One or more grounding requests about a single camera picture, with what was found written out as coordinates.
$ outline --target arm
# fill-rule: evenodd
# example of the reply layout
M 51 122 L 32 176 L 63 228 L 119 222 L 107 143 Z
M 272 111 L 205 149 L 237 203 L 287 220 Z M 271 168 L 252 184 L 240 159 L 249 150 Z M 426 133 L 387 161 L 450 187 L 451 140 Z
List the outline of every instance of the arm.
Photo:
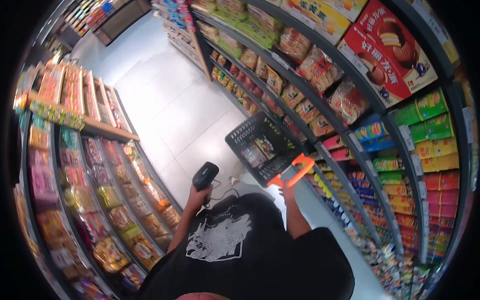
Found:
M 285 206 L 287 207 L 287 232 L 296 239 L 302 234 L 305 234 L 312 229 L 308 225 L 305 218 L 302 216 L 300 209 L 295 201 L 295 185 L 288 187 L 288 180 L 283 182 L 283 189 L 279 189 L 285 199 Z
M 192 224 L 193 218 L 197 215 L 198 211 L 202 208 L 204 203 L 204 198 L 212 194 L 213 186 L 210 185 L 208 188 L 197 192 L 197 189 L 192 185 L 190 188 L 190 195 L 188 196 L 187 205 L 183 210 L 181 215 L 180 223 L 173 235 L 172 242 L 168 247 L 167 254 L 175 249 L 183 238 L 187 235 L 190 230 L 190 225 Z

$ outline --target black t-shirt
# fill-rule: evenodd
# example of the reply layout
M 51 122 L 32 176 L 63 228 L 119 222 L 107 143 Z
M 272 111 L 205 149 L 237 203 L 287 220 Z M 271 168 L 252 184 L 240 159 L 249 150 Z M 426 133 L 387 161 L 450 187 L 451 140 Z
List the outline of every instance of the black t-shirt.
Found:
M 237 299 L 350 299 L 350 265 L 328 228 L 294 240 L 259 193 L 201 211 L 190 233 L 143 282 L 138 299 L 210 292 Z

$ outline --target white graphic print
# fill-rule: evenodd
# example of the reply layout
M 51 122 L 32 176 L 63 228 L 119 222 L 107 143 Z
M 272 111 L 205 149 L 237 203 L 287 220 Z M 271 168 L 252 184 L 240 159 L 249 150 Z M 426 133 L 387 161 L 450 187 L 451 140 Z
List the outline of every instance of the white graphic print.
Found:
M 243 240 L 252 229 L 249 217 L 245 214 L 234 220 L 230 216 L 216 225 L 208 225 L 205 219 L 188 237 L 185 256 L 209 263 L 241 258 Z

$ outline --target barcode scanner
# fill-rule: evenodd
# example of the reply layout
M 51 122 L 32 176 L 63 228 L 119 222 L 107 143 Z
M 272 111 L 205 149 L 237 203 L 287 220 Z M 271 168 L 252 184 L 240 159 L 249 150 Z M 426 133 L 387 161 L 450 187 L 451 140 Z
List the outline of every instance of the barcode scanner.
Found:
M 194 175 L 192 179 L 193 186 L 197 192 L 204 190 L 212 184 L 215 176 L 218 174 L 218 167 L 215 164 L 207 161 Z M 204 200 L 204 207 L 210 207 L 210 197 L 206 196 Z

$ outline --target hand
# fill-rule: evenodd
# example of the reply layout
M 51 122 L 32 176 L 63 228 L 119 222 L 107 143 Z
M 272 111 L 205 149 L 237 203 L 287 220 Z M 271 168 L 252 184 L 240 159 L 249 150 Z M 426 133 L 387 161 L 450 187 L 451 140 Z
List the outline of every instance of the hand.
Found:
M 288 180 L 283 181 L 283 188 L 278 189 L 280 191 L 280 195 L 283 196 L 285 199 L 285 206 L 289 206 L 291 204 L 296 204 L 295 202 L 295 185 L 291 187 L 288 186 Z
M 206 196 L 212 194 L 213 185 L 209 185 L 208 188 L 197 192 L 197 189 L 192 185 L 190 188 L 190 195 L 188 196 L 187 205 L 185 205 L 184 211 L 189 211 L 197 213 L 202 205 L 204 204 L 204 199 Z

